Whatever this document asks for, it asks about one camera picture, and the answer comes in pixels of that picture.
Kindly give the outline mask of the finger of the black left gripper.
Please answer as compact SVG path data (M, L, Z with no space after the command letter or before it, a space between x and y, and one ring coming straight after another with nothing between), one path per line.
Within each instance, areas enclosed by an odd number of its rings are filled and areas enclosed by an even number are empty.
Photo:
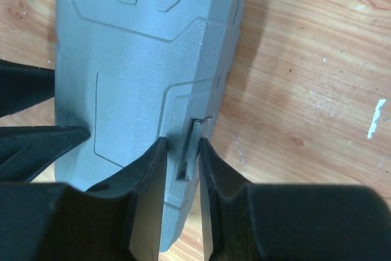
M55 71L1 61L1 117L54 97Z
M1 181L29 183L88 138L83 127L1 127Z

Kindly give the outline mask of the grey plastic tool case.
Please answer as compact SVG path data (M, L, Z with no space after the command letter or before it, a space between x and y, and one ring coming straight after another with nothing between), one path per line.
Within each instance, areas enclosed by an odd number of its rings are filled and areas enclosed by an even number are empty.
M169 143L159 250L179 238L199 181L244 0L56 0L55 123L90 138L54 165L82 191Z

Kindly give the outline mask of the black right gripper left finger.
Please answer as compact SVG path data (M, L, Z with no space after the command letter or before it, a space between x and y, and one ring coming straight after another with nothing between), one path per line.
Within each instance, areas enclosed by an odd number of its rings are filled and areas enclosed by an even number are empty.
M157 260L167 140L87 191L1 185L2 260Z

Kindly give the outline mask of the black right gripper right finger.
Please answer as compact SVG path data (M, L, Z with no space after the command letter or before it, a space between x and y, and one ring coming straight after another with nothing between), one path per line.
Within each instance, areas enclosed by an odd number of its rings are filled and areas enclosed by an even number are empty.
M389 260L390 209L362 185L252 183L203 138L205 260Z

